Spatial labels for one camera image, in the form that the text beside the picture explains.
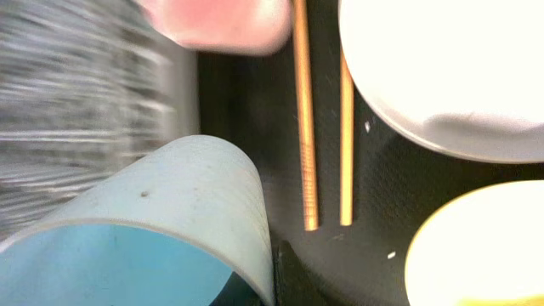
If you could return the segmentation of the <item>pink cup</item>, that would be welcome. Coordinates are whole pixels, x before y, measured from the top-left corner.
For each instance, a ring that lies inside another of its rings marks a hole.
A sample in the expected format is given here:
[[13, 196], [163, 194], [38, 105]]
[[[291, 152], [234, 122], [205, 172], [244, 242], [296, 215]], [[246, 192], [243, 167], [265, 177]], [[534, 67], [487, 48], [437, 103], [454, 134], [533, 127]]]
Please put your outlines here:
[[138, 0], [160, 34], [194, 50], [268, 55], [292, 30], [289, 0]]

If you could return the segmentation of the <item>yellow bowl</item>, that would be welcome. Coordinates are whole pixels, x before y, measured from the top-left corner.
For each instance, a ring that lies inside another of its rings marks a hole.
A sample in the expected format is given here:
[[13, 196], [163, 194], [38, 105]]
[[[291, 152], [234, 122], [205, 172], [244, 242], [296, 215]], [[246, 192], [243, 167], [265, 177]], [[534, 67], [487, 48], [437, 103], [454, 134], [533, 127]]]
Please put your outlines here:
[[411, 305], [541, 305], [543, 183], [495, 184], [443, 205], [405, 260]]

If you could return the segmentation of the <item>blue cup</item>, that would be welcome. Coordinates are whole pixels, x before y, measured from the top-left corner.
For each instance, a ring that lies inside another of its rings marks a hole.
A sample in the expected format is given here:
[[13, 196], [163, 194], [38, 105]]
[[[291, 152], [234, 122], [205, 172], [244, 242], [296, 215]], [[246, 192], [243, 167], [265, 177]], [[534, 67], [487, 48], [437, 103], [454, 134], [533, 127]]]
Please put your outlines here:
[[1, 244], [4, 305], [275, 303], [258, 171], [238, 147], [177, 139]]

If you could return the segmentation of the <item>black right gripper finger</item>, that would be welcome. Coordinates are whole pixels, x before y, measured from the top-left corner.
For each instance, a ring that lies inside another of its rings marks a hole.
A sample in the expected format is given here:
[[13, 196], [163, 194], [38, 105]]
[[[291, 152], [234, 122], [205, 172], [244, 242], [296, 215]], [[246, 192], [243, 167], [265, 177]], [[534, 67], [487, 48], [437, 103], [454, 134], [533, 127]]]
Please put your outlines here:
[[326, 306], [299, 257], [287, 241], [275, 248], [275, 299], [278, 306]]

